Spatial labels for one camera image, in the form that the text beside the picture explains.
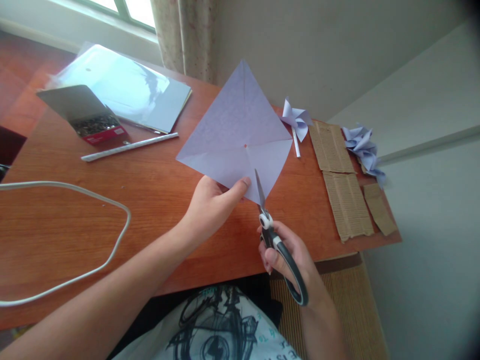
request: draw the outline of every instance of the white wall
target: white wall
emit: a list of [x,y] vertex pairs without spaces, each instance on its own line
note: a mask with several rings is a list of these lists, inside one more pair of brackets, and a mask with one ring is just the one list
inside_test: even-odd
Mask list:
[[364,258],[392,360],[460,359],[478,343],[479,164],[474,136],[383,167],[403,242]]
[[450,0],[222,1],[217,80],[245,59],[274,105],[327,121],[465,18]]
[[373,128],[379,156],[479,126],[477,30],[466,21],[328,122]]
[[331,119],[374,128],[401,244],[365,252],[392,360],[459,359],[480,326],[480,57],[460,25]]
[[0,0],[0,30],[71,53],[90,42],[162,65],[155,34],[71,0]]

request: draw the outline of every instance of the wooden floor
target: wooden floor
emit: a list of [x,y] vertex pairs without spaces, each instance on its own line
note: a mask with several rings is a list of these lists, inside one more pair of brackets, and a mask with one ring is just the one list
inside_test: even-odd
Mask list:
[[75,55],[0,31],[0,126],[28,137],[47,105],[35,94]]

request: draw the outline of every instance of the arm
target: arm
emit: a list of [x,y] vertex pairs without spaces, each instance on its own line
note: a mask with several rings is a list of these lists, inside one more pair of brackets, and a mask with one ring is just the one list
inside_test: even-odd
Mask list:
[[175,268],[227,220],[250,185],[222,193],[204,176],[183,219],[0,353],[6,359],[105,359]]
[[[283,223],[274,221],[273,225],[275,232],[293,256],[308,291],[308,305],[300,308],[303,339],[308,358],[349,359],[349,350],[339,314],[307,247],[302,239]],[[267,249],[262,241],[258,250],[268,273],[275,269],[289,279],[295,287],[297,286],[284,258],[275,249]]]

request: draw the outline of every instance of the red box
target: red box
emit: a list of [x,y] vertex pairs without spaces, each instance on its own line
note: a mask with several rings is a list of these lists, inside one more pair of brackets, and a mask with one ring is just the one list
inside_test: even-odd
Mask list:
[[40,91],[37,96],[67,120],[77,135],[89,144],[127,134],[119,118],[86,85]]

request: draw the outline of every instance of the hand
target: hand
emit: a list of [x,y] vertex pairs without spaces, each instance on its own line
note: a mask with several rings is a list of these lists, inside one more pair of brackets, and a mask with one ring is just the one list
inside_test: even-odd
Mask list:
[[202,177],[181,220],[182,226],[191,229],[195,239],[204,242],[228,219],[251,183],[249,177],[243,177],[229,190],[208,176]]
[[[286,225],[280,221],[273,222],[273,229],[280,236],[282,242],[285,244],[291,256],[296,262],[298,269],[300,270],[303,281],[305,282],[306,289],[308,291],[308,307],[316,307],[322,302],[325,295],[328,296],[325,285],[320,277],[320,274],[315,267],[315,264],[310,256],[307,246],[302,239],[290,230]],[[262,232],[262,227],[257,229],[258,233]],[[267,248],[264,241],[260,242],[258,246],[263,266],[267,273],[271,273],[272,269],[277,270],[280,274],[285,276],[295,286],[298,292],[297,282],[290,270],[289,266],[285,262],[284,258],[274,248]]]

